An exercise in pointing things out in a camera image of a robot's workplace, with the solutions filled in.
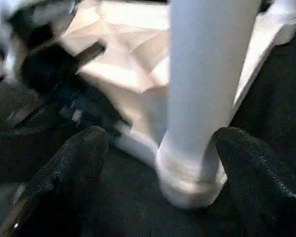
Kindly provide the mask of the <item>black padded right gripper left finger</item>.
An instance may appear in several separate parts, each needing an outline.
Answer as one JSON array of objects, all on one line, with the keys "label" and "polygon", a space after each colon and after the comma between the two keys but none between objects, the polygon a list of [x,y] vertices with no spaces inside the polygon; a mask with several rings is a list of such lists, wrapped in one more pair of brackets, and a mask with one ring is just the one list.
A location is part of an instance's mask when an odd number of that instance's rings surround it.
[{"label": "black padded right gripper left finger", "polygon": [[91,126],[42,166],[0,224],[0,237],[90,237],[96,186],[110,137]]}]

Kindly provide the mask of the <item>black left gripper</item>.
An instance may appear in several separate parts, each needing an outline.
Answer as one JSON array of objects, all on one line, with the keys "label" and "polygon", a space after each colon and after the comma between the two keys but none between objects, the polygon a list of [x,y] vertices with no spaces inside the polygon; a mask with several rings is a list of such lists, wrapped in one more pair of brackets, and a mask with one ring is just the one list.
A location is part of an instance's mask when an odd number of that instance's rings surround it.
[{"label": "black left gripper", "polygon": [[74,7],[23,7],[7,18],[25,47],[25,56],[15,71],[17,78],[38,96],[39,109],[54,106],[61,116],[80,127],[95,125],[110,134],[120,134],[131,126],[131,121],[79,73],[105,53],[106,43],[95,41],[73,55],[59,41],[75,15]]}]

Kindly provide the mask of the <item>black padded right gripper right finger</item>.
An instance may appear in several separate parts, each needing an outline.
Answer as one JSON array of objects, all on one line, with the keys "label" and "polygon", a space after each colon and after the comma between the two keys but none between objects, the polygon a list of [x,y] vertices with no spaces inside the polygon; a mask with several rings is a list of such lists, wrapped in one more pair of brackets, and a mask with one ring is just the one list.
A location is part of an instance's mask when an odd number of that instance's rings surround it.
[{"label": "black padded right gripper right finger", "polygon": [[261,139],[235,127],[213,135],[249,237],[296,237],[296,176]]}]

